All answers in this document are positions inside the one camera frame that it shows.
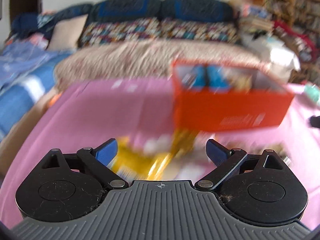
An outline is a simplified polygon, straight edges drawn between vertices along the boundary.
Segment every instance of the fluffy beige blanket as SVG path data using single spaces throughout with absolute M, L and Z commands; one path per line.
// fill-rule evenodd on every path
M 82 80 L 170 76 L 171 62 L 177 58 L 229 61 L 265 71 L 270 68 L 270 63 L 262 62 L 246 49 L 221 42 L 125 41 L 84 48 L 60 62 L 55 68 L 57 87 L 64 91 Z

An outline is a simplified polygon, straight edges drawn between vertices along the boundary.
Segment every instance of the blue blanket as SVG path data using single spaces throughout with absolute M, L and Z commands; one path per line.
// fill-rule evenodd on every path
M 27 75 L 57 55 L 58 52 L 42 50 L 29 41 L 8 45 L 0 56 L 0 93 L 18 77 Z
M 0 142 L 39 98 L 54 86 L 54 67 L 70 54 L 57 55 L 28 75 L 18 78 L 14 85 L 0 93 Z

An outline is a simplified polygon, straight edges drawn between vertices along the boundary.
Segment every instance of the crosshair symbol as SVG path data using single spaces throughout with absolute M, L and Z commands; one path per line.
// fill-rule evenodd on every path
M 163 187 L 165 187 L 165 184 L 160 183 L 160 184 L 158 184 L 157 186 L 158 186 L 159 188 L 163 188 Z

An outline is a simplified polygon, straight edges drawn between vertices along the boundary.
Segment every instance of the ribbed gray plate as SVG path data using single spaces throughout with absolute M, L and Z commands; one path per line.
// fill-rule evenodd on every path
M 27 240 L 299 240 L 309 233 L 299 223 L 274 228 L 243 223 L 226 213 L 212 193 L 197 191 L 187 181 L 135 181 L 110 191 L 84 217 L 62 223 L 26 218 L 13 231 Z

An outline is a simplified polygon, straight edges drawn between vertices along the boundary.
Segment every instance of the dark blue cushion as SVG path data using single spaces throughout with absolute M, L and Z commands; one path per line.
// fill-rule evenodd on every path
M 105 0 L 93 6 L 87 24 L 158 17 L 161 0 Z
M 53 19 L 41 28 L 38 28 L 38 14 L 23 13 L 18 15 L 14 19 L 11 25 L 11 30 L 13 31 L 13 33 L 16 33 L 18 35 L 18 38 L 20 39 L 25 39 L 30 34 L 39 32 L 42 33 L 46 39 L 50 40 L 53 34 L 53 29 L 58 22 L 89 14 L 91 9 L 92 4 L 88 3 L 68 7 L 62 11 L 57 12 L 54 15 Z
M 164 0 L 161 18 L 197 22 L 228 22 L 233 20 L 233 9 L 219 0 Z
M 22 13 L 15 17 L 11 24 L 11 31 L 19 39 L 26 39 L 38 29 L 37 13 Z

